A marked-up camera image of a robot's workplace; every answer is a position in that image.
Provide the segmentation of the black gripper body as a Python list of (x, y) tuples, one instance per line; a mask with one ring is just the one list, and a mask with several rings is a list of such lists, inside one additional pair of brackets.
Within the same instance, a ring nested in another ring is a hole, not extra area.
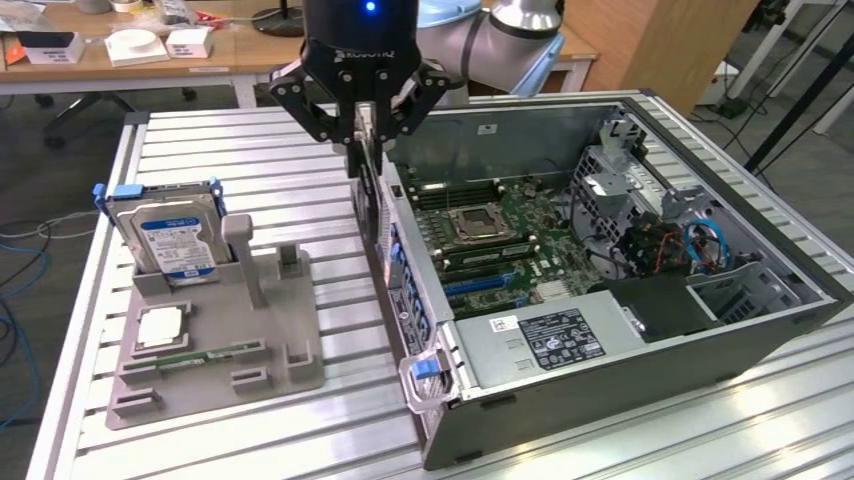
[(417, 1), (303, 3), (302, 66), (339, 104), (389, 101), (415, 74)]

